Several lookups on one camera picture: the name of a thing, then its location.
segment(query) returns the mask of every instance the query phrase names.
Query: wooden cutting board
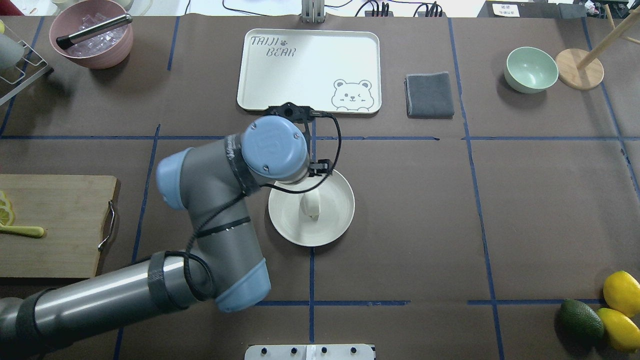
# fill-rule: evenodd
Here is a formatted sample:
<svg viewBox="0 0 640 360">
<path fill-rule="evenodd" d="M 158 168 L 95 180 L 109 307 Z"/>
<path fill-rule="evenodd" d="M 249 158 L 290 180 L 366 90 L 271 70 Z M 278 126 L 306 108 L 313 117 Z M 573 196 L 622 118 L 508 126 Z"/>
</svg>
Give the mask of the wooden cutting board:
<svg viewBox="0 0 640 360">
<path fill-rule="evenodd" d="M 0 277 L 94 277 L 116 178 L 4 175 L 14 225 L 40 226 L 43 238 L 0 234 Z"/>
</svg>

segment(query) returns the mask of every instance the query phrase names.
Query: blue joint cap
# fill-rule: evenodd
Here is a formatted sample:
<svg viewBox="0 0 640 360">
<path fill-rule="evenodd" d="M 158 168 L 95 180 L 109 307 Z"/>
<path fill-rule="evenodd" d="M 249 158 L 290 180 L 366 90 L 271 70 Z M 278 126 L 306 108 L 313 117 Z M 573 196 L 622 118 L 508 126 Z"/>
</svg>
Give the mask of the blue joint cap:
<svg viewBox="0 0 640 360">
<path fill-rule="evenodd" d="M 242 279 L 217 297 L 216 303 L 223 313 L 233 313 L 256 305 L 270 290 L 267 261 L 262 258 Z"/>
<path fill-rule="evenodd" d="M 270 179 L 294 175 L 307 160 L 307 142 L 291 121 L 263 116 L 243 134 L 242 155 L 254 172 Z"/>
<path fill-rule="evenodd" d="M 180 174 L 182 163 L 192 147 L 164 158 L 158 163 L 156 182 L 164 202 L 172 209 L 186 210 L 180 198 Z"/>
</svg>

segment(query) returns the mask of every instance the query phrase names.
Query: wooden stand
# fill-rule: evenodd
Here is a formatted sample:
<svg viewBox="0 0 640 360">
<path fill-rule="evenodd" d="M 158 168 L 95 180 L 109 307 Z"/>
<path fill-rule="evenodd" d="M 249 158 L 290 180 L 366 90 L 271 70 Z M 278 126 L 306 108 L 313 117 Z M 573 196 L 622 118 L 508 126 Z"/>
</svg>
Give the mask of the wooden stand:
<svg viewBox="0 0 640 360">
<path fill-rule="evenodd" d="M 635 44 L 640 41 L 625 37 L 622 34 L 640 20 L 640 10 L 630 10 L 629 16 L 617 27 L 611 19 L 609 6 L 605 5 L 607 17 L 613 27 L 593 50 L 586 52 L 582 49 L 566 49 L 556 56 L 560 80 L 572 88 L 589 90 L 598 86 L 604 78 L 604 67 L 597 57 L 602 54 L 617 38 L 623 38 Z"/>
</svg>

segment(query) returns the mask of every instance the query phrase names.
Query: brown table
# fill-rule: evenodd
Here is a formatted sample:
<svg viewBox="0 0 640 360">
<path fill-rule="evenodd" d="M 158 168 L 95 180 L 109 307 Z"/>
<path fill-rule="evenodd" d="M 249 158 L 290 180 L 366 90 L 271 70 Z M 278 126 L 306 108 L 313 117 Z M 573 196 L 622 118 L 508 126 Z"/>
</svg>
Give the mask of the brown table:
<svg viewBox="0 0 640 360">
<path fill-rule="evenodd" d="M 311 342 L 375 344 L 378 359 L 640 359 L 581 354 L 554 330 L 563 299 L 598 308 L 609 274 L 640 278 L 640 47 L 620 40 L 600 58 L 606 92 L 558 82 L 522 95 L 502 76 L 510 50 L 587 49 L 586 32 L 595 45 L 606 21 L 140 17 L 128 59 L 88 70 L 53 51 L 51 17 L 3 20 L 33 39 L 55 72 L 0 106 L 0 172 L 116 176 L 120 216 L 103 273 L 185 245 L 188 217 L 162 202 L 154 170 L 259 116 L 236 104 L 248 30 L 380 38 L 380 111 L 339 116 L 338 169 L 356 197 L 342 238 L 316 249 L 289 243 L 260 192 L 248 204 L 271 275 L 269 302 L 230 315 L 198 304 L 46 359 L 243 359 L 249 345 Z M 405 75 L 440 71 L 451 75 L 453 119 L 408 118 Z M 334 132 L 319 120 L 319 157 L 332 156 Z M 3 279 L 0 297 L 67 282 Z"/>
</svg>

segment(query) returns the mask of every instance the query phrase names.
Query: white label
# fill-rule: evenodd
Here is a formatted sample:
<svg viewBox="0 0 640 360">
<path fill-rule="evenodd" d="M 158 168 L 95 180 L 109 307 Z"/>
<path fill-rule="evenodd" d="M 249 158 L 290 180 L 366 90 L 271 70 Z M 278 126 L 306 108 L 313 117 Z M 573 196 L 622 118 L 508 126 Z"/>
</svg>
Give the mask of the white label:
<svg viewBox="0 0 640 360">
<path fill-rule="evenodd" d="M 493 13 L 498 16 L 520 17 L 518 5 L 511 4 L 493 4 Z"/>
</svg>

